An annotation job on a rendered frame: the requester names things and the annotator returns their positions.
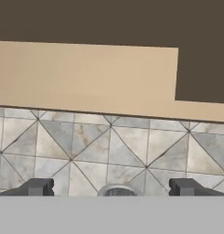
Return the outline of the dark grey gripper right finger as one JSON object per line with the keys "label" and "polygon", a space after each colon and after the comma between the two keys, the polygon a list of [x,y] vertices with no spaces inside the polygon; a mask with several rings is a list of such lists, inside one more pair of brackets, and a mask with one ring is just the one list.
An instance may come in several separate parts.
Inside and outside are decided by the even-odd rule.
{"label": "dark grey gripper right finger", "polygon": [[224,193],[203,187],[192,178],[171,178],[169,180],[169,195],[178,197],[223,197]]}

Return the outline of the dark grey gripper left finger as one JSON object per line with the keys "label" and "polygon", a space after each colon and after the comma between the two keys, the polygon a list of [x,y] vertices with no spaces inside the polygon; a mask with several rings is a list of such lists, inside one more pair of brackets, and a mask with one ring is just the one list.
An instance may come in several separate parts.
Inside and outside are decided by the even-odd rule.
{"label": "dark grey gripper left finger", "polygon": [[53,197],[53,178],[30,178],[23,185],[1,192],[0,197]]}

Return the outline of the beige cabinet front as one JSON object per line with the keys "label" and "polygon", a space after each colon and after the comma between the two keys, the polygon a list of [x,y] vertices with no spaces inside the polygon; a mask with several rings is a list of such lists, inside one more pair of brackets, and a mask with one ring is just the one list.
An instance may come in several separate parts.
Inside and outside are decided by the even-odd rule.
{"label": "beige cabinet front", "polygon": [[175,48],[0,41],[0,105],[224,122],[178,101]]}

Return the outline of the grey round object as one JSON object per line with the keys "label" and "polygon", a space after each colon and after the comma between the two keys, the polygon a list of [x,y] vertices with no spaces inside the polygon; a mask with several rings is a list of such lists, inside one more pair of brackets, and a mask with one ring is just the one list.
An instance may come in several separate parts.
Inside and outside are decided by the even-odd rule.
{"label": "grey round object", "polygon": [[110,184],[103,186],[98,193],[99,197],[138,197],[141,193],[131,186]]}

